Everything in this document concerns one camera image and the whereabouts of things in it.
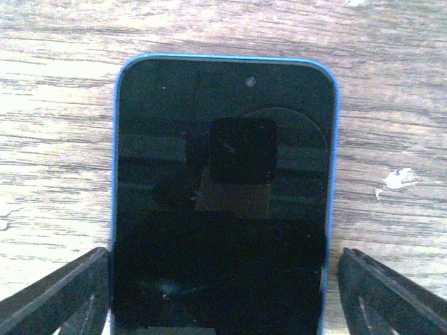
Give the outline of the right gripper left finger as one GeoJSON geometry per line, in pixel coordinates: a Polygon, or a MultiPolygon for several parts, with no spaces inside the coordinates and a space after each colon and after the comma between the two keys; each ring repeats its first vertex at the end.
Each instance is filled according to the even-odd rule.
{"type": "Polygon", "coordinates": [[[1,301],[2,334],[101,334],[109,251],[97,247],[1,301]]]}

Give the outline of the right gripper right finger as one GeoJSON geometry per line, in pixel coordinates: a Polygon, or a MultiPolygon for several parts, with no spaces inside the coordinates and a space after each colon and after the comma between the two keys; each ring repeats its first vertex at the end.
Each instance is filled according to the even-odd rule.
{"type": "Polygon", "coordinates": [[[445,334],[446,300],[358,249],[339,259],[340,300],[350,334],[445,334]]]}

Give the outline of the blue phone black screen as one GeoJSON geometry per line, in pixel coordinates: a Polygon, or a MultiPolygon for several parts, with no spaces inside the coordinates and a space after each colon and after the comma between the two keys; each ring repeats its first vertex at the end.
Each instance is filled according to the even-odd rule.
{"type": "Polygon", "coordinates": [[[113,334],[320,334],[339,87],[312,60],[151,53],[120,70],[113,334]]]}

